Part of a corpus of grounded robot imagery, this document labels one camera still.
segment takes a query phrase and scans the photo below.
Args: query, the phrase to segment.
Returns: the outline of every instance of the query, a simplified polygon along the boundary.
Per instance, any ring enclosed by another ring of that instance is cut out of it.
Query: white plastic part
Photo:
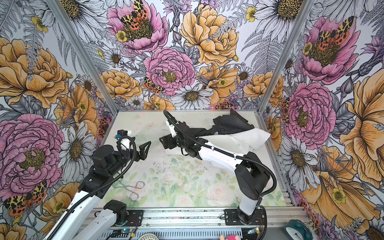
[[[166,121],[166,125],[169,127],[172,137],[175,137],[176,136],[175,126],[173,124],[169,125],[168,120]]]
[[[245,214],[247,214],[248,216],[251,216],[253,211],[256,208],[256,204],[257,204],[256,200],[252,200],[252,199],[244,196],[240,202],[239,208]]]
[[[206,145],[212,146],[212,148],[207,147],[201,147],[199,151],[199,155],[202,160],[209,161],[212,163],[213,166],[223,168],[223,169],[229,169],[231,171],[235,171],[236,164],[240,164],[242,161],[239,159],[234,159],[233,157],[227,156],[223,153],[220,153],[218,151],[213,151],[213,148],[218,148],[221,150],[224,150],[231,154],[236,154],[234,152],[227,151],[223,148],[216,147],[212,143],[207,142]]]
[[[116,223],[116,214],[110,209],[104,209],[84,228],[73,240],[98,239],[108,228]]]
[[[71,208],[78,200],[83,198],[88,193],[85,191],[77,192],[69,205],[68,208]],[[74,237],[76,232],[79,230],[85,218],[92,211],[92,209],[99,203],[100,198],[93,195],[92,197],[88,197],[84,200],[80,205],[75,208],[74,212],[69,215],[69,217],[65,220],[65,223],[61,225],[60,229],[56,232],[53,240],[69,240]],[[57,224],[61,221],[61,219],[68,214],[68,212],[64,212],[64,214],[57,221],[55,226],[52,229],[55,229]],[[49,235],[52,233],[52,230],[45,236],[44,240],[46,240]]]

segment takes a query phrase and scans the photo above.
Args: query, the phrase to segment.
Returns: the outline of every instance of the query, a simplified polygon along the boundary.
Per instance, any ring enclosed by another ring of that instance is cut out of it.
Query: black mounting plate
[[[256,209],[253,215],[253,221],[249,225],[261,225],[260,220],[258,218],[260,218],[263,223],[265,223],[266,215],[263,209]],[[238,217],[237,209],[224,209],[224,217],[225,225],[227,226],[243,225]]]
[[[127,209],[128,216],[133,218],[137,222],[137,226],[141,226],[141,221],[143,220],[143,210],[129,210]],[[135,227],[136,224],[131,219],[128,219],[128,222],[122,227]]]

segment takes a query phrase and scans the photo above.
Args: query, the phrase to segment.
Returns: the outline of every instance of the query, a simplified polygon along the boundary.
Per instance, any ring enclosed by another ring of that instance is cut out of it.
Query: floral wallpaper
[[[69,206],[113,117],[97,90],[45,3],[2,1],[0,238],[43,239]]]
[[[60,39],[44,1],[32,2]],[[302,2],[61,0],[122,110],[256,109]],[[76,53],[68,52],[76,64]]]
[[[262,115],[318,239],[384,239],[384,1],[314,11]]]

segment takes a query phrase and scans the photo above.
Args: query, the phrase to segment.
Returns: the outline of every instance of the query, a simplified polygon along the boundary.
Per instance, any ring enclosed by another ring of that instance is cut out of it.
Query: black cable
[[[111,237],[114,237],[114,236],[117,236],[117,235],[120,235],[120,234],[121,234],[121,232],[115,232],[115,233],[109,235],[105,240],[108,240],[108,239],[110,239]]]
[[[57,226],[56,227],[53,227],[52,229],[52,233],[47,237],[46,240],[52,240],[52,238],[55,236],[55,234],[57,233],[57,231],[60,229],[61,225],[63,225],[64,221],[69,217],[69,215],[75,210],[75,208],[77,208],[78,205],[80,205],[84,200],[86,200],[88,197],[91,197],[93,196],[94,194],[96,194],[98,191],[106,188],[106,187],[109,187],[111,186],[112,184],[114,184],[117,180],[119,180],[120,178],[123,177],[123,175],[129,170],[129,168],[132,166],[133,164],[133,161],[134,159],[136,158],[136,144],[135,144],[135,141],[133,138],[129,137],[129,136],[123,136],[121,137],[119,140],[118,140],[118,143],[117,143],[117,148],[120,152],[120,154],[125,157],[121,151],[121,140],[123,139],[129,139],[132,143],[132,148],[133,148],[133,154],[132,154],[132,158],[131,158],[131,161],[128,163],[127,167],[117,176],[115,177],[112,181],[110,181],[109,183],[93,190],[92,192],[88,193],[87,195],[85,195],[84,197],[82,197],[80,200],[78,200],[70,209],[67,209],[67,211],[64,212],[64,217],[57,223]]]
[[[268,225],[268,222],[267,222],[267,219],[266,219],[266,211],[265,211],[265,207],[264,206],[260,206],[260,208],[262,208],[264,210],[264,216],[265,216],[265,224],[264,224],[264,228],[263,228],[263,233],[262,233],[262,236],[260,237],[259,240],[262,240],[265,236],[265,233],[266,233],[266,226]]]
[[[185,132],[183,132],[183,130],[182,130],[179,126],[177,126],[177,121],[176,121],[176,119],[174,118],[174,116],[172,116],[167,110],[164,110],[163,113],[164,113],[164,115],[166,116],[166,118],[168,119],[168,121],[169,121],[173,126],[175,126],[175,129],[177,129],[178,132],[180,132],[181,134],[183,134],[184,136],[186,136],[186,137],[187,137],[189,140],[191,140],[192,142],[194,142],[194,143],[196,143],[196,144],[198,144],[198,145],[201,145],[201,146],[203,146],[203,147],[212,149],[212,146],[209,146],[209,145],[206,145],[206,144],[201,144],[201,143],[199,143],[198,141],[196,141],[196,139],[192,138],[191,136],[189,136],[189,135],[187,135]],[[220,152],[220,153],[222,153],[222,154],[224,154],[224,155],[227,155],[227,156],[229,156],[229,157],[233,157],[233,158],[235,158],[235,156],[234,156],[233,154],[228,153],[227,151],[224,151],[224,150],[221,150],[221,149],[218,149],[218,148],[215,148],[215,147],[213,148],[213,150],[215,150],[215,151],[217,151],[217,152]],[[253,163],[259,165],[260,167],[264,168],[264,170],[266,170],[266,171],[268,172],[268,174],[271,176],[271,178],[272,178],[272,180],[273,180],[273,185],[272,185],[272,187],[271,187],[270,189],[268,189],[268,190],[266,190],[266,191],[264,191],[264,192],[262,192],[262,193],[260,194],[260,198],[259,198],[259,201],[258,201],[258,203],[257,203],[257,204],[260,204],[260,202],[261,202],[261,200],[262,200],[262,197],[263,197],[264,195],[266,195],[266,194],[268,194],[268,193],[271,193],[271,192],[273,192],[273,191],[276,189],[276,186],[277,186],[277,180],[276,180],[275,175],[273,174],[273,172],[272,172],[266,165],[264,165],[264,164],[262,164],[262,163],[259,163],[259,162],[256,162],[256,161],[254,161],[254,160],[252,160],[252,159],[250,159],[250,158],[248,158],[248,157],[236,156],[236,159],[240,159],[240,160],[244,160],[244,161],[253,162]]]

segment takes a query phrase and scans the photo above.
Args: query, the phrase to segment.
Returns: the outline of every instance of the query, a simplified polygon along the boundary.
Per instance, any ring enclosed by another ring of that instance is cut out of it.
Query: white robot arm
[[[246,121],[235,111],[231,111],[234,120]],[[195,137],[200,129],[191,129],[185,122],[177,121],[168,111],[164,110],[167,117],[166,124],[171,134],[160,138],[165,149],[180,147],[189,156],[196,157],[204,161],[210,161],[214,166],[220,165],[234,171],[240,190],[244,197],[238,208],[238,217],[243,224],[250,224],[256,209],[259,208],[262,197],[271,193],[277,185],[276,177],[273,172],[264,164],[253,152],[246,155],[237,154],[216,147],[207,140]],[[270,189],[263,192],[268,180],[272,178],[273,185]]]

